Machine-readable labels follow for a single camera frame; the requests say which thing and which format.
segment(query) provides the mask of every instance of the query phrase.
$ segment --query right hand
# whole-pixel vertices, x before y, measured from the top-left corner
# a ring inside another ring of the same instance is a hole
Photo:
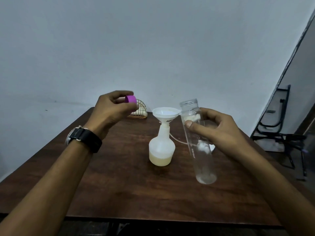
[[[208,138],[225,155],[241,160],[240,158],[255,151],[238,128],[230,115],[218,111],[200,108],[204,120],[211,120],[218,126],[216,128],[205,127],[190,120],[185,122],[186,127],[199,135]]]

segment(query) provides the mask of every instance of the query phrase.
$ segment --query wooden table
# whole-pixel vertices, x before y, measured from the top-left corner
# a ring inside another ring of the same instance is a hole
[[[91,112],[0,183],[0,213],[9,213],[21,201],[65,149],[70,130],[83,125]],[[188,147],[182,143],[174,141],[168,166],[153,165],[149,141],[157,136],[159,125],[149,113],[145,120],[125,119],[112,127],[93,156],[67,216],[280,225],[248,173],[218,149],[213,152],[218,179],[211,185],[197,182]],[[186,141],[180,117],[170,125],[171,133]]]

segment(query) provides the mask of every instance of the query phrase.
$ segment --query wristwatch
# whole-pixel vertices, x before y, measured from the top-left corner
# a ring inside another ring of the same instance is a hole
[[[86,144],[93,153],[98,152],[100,146],[102,145],[102,140],[97,135],[95,135],[89,129],[83,128],[82,126],[74,128],[68,134],[65,144],[69,145],[73,139]]]

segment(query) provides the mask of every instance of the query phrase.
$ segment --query white funnel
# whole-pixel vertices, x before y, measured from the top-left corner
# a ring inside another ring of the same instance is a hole
[[[162,107],[153,109],[152,113],[161,123],[169,123],[179,115],[180,110],[176,108]]]

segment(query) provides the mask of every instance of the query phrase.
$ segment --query clear plastic bottle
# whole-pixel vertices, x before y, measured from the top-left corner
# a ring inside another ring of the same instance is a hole
[[[209,141],[205,137],[195,134],[185,126],[187,120],[204,125],[201,110],[198,107],[197,99],[192,99],[180,103],[182,112],[181,119],[185,130],[185,135],[193,158],[193,166],[196,179],[202,184],[212,184],[217,176],[214,169],[213,158],[209,146]]]

